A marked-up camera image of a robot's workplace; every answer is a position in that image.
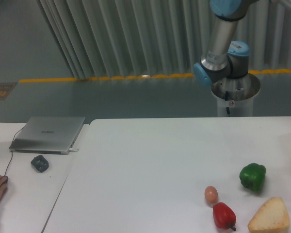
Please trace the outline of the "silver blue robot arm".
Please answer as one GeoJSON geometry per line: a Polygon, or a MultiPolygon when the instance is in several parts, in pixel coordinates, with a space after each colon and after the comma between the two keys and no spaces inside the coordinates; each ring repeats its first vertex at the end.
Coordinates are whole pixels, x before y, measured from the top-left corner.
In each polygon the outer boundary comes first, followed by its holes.
{"type": "Polygon", "coordinates": [[[194,64],[197,80],[211,86],[223,79],[228,84],[240,82],[244,87],[260,87],[257,77],[250,75],[249,46],[233,40],[239,24],[256,0],[211,0],[210,9],[215,15],[208,47],[200,61],[194,64]]]}

